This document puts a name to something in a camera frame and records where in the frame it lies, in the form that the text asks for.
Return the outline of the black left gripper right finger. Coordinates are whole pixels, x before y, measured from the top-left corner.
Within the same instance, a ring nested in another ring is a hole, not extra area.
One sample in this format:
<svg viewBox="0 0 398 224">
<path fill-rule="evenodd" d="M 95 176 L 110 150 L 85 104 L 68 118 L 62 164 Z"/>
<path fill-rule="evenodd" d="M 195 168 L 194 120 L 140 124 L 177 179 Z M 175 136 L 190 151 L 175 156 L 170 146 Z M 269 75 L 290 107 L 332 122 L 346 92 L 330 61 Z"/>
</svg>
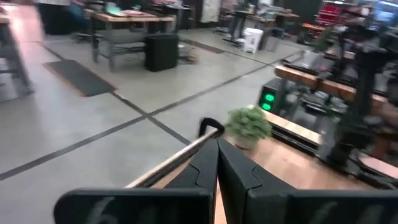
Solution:
<svg viewBox="0 0 398 224">
<path fill-rule="evenodd" d="M 228 224 L 398 224 L 398 190 L 299 190 L 219 141 Z"/>
</svg>

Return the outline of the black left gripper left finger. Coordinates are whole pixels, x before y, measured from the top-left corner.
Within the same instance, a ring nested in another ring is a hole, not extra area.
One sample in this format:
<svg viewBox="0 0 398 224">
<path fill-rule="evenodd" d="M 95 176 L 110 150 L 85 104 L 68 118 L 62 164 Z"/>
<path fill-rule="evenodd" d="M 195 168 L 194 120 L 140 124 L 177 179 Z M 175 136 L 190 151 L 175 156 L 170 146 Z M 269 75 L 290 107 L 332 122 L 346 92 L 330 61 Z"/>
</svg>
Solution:
<svg viewBox="0 0 398 224">
<path fill-rule="evenodd" d="M 75 189 L 54 206 L 55 224 L 212 224 L 218 143 L 207 141 L 164 188 Z"/>
</svg>

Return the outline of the round bushy green potted plant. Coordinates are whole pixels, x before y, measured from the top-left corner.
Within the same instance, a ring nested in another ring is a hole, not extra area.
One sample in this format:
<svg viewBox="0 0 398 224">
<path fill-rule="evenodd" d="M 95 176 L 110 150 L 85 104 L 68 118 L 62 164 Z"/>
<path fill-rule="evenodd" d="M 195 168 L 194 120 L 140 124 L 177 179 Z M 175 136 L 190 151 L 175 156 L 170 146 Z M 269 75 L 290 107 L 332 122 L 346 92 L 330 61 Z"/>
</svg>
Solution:
<svg viewBox="0 0 398 224">
<path fill-rule="evenodd" d="M 262 139 L 271 137 L 272 126 L 258 106 L 231 110 L 225 124 L 226 133 L 242 149 L 254 149 Z"/>
</svg>

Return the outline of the black box with green lights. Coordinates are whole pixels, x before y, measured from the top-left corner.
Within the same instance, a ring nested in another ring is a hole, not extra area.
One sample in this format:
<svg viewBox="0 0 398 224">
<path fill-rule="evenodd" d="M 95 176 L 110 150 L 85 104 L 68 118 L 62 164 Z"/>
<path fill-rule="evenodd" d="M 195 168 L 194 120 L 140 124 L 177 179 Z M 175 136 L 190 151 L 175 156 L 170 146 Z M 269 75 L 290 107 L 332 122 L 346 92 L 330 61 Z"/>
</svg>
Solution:
<svg viewBox="0 0 398 224">
<path fill-rule="evenodd" d="M 263 84 L 259 92 L 257 105 L 264 111 L 279 114 L 282 98 L 281 79 L 273 78 Z"/>
</svg>

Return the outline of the black bin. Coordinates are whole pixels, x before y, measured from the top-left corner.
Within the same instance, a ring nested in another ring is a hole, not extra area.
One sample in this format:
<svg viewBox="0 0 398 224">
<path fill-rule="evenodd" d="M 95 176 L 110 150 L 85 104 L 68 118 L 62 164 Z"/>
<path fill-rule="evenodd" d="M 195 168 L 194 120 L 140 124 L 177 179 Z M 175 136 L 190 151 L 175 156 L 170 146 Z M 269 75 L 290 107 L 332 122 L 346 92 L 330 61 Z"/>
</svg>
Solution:
<svg viewBox="0 0 398 224">
<path fill-rule="evenodd" d="M 144 39 L 144 66 L 151 72 L 175 68 L 178 64 L 178 35 L 155 34 Z"/>
</svg>

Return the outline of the white storage box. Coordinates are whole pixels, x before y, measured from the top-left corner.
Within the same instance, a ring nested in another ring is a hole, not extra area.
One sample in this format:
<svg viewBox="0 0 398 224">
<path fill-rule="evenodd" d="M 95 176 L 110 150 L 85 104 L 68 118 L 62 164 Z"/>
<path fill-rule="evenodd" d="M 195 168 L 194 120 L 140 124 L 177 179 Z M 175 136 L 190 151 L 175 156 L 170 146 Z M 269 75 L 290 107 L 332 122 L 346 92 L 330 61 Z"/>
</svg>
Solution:
<svg viewBox="0 0 398 224">
<path fill-rule="evenodd" d="M 243 51 L 255 54 L 258 50 L 262 36 L 263 30 L 249 27 L 245 28 Z"/>
</svg>

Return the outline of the black mat with orange edge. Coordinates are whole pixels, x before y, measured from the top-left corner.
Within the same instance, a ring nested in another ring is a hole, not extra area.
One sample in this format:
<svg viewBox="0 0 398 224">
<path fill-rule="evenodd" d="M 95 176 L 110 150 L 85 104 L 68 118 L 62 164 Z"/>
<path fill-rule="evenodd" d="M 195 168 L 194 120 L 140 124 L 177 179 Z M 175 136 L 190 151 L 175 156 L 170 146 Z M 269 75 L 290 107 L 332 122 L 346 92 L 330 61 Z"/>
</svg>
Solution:
<svg viewBox="0 0 398 224">
<path fill-rule="evenodd" d="M 75 60 L 47 62 L 43 66 L 51 74 L 79 92 L 80 96 L 91 97 L 109 93 L 116 89 L 112 84 Z"/>
</svg>

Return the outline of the wooden workbench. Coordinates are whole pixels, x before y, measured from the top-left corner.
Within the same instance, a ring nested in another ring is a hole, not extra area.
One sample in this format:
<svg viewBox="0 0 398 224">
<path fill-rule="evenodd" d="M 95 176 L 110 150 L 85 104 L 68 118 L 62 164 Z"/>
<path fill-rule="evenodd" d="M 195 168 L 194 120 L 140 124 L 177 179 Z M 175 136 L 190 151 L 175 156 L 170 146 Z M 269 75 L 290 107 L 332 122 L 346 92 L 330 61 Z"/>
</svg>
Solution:
<svg viewBox="0 0 398 224">
<path fill-rule="evenodd" d="M 92 9 L 85 9 L 85 13 L 88 16 L 90 24 L 90 40 L 91 40 L 91 57 L 94 63 L 98 63 L 99 57 L 103 57 L 108 60 L 108 67 L 113 72 L 115 70 L 115 58 L 119 55 L 134 54 L 143 51 L 143 47 L 119 47 L 121 44 L 132 44 L 138 42 L 138 40 L 121 40 L 114 35 L 113 24 L 115 23 L 142 23 L 148 26 L 150 22 L 169 22 L 175 21 L 170 16 L 155 16 L 146 12 L 139 15 L 124 14 L 123 16 L 112 16 L 105 12 L 94 11 Z M 96 35 L 95 31 L 95 20 L 104 22 L 105 31 L 103 40 L 107 43 L 106 52 L 102 53 L 99 48 L 99 36 Z"/>
</svg>

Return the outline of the black clamp on frame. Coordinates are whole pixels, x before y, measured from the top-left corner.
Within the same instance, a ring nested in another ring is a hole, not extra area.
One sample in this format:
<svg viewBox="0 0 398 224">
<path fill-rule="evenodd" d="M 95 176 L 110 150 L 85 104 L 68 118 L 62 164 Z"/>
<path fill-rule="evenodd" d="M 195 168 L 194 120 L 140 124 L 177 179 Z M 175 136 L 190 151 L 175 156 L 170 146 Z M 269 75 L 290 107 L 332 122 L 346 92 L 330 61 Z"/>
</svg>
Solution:
<svg viewBox="0 0 398 224">
<path fill-rule="evenodd" d="M 199 130 L 198 130 L 198 137 L 202 137 L 205 135 L 207 127 L 212 127 L 216 129 L 216 137 L 221 137 L 224 135 L 225 126 L 221 124 L 219 121 L 213 118 L 203 118 L 200 121 Z"/>
</svg>

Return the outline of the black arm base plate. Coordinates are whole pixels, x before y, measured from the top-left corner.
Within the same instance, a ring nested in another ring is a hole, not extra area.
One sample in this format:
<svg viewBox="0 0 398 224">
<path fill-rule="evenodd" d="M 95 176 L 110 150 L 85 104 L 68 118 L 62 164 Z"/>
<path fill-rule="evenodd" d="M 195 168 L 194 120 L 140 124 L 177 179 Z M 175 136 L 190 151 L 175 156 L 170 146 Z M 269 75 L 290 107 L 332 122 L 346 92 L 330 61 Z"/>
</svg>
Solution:
<svg viewBox="0 0 398 224">
<path fill-rule="evenodd" d="M 353 149 L 349 154 L 338 159 L 332 158 L 332 151 L 330 146 L 322 145 L 318 148 L 316 158 L 333 170 L 346 176 L 352 176 L 374 188 L 398 190 L 398 178 L 388 176 L 365 165 L 359 160 L 359 150 Z"/>
</svg>

